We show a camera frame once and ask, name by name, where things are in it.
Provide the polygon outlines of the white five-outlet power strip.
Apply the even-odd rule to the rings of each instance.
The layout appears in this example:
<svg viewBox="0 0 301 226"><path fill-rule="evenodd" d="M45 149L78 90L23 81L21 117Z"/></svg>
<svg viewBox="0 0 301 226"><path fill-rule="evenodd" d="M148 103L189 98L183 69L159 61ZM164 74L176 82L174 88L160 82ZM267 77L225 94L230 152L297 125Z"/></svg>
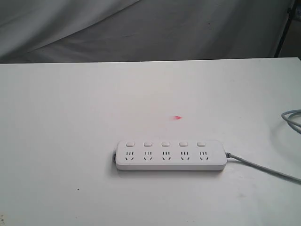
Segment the white five-outlet power strip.
<svg viewBox="0 0 301 226"><path fill-rule="evenodd" d="M115 152L119 170L221 171L227 163L223 145L215 140L130 139Z"/></svg>

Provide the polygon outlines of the white backdrop cloth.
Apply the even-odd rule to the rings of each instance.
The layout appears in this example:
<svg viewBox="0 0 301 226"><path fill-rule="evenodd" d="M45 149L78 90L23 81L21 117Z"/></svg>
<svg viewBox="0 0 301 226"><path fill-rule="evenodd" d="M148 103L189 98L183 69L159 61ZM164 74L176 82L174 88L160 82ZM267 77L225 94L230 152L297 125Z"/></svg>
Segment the white backdrop cloth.
<svg viewBox="0 0 301 226"><path fill-rule="evenodd" d="M3 0L2 63L273 57L292 0Z"/></svg>

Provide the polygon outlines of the black tripod stand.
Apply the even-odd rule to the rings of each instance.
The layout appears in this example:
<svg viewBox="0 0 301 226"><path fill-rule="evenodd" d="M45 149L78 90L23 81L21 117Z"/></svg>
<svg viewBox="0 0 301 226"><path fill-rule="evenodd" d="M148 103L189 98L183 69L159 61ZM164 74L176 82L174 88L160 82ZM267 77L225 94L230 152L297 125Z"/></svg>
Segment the black tripod stand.
<svg viewBox="0 0 301 226"><path fill-rule="evenodd" d="M283 44L285 42L285 39L286 39L287 33L289 31L290 25L292 23L292 20L295 17L297 4L298 4L298 1L294 0L292 5L287 9L287 15L288 15L287 21L286 21L286 24L284 26L283 32L281 34L281 37L279 39L279 42L278 42L278 45L277 45L277 48L276 48L276 51L275 51L275 54L274 54L274 58L278 58L280 53L281 53L281 49L282 49Z"/></svg>

